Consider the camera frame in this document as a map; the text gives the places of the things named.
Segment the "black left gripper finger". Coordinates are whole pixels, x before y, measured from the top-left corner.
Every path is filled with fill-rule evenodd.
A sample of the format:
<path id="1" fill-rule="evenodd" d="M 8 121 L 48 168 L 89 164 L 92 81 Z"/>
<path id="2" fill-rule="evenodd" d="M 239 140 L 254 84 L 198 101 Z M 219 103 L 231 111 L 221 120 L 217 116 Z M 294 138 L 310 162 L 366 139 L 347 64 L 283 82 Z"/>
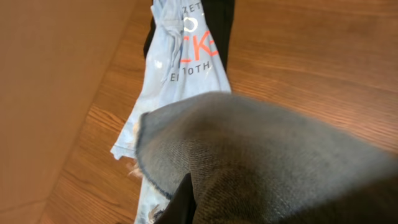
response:
<path id="1" fill-rule="evenodd" d="M 192 178 L 187 174 L 155 224 L 192 224 L 195 210 Z"/>

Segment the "blue denim jeans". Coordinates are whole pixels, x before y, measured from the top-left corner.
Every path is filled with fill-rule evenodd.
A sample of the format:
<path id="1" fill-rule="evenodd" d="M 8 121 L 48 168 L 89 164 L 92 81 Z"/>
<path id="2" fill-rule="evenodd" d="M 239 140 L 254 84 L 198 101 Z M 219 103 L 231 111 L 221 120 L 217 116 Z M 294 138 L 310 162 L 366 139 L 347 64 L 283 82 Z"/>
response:
<path id="1" fill-rule="evenodd" d="M 280 106 L 206 93 L 139 120 L 136 158 L 169 201 L 192 178 L 192 223 L 396 223 L 397 158 Z"/>

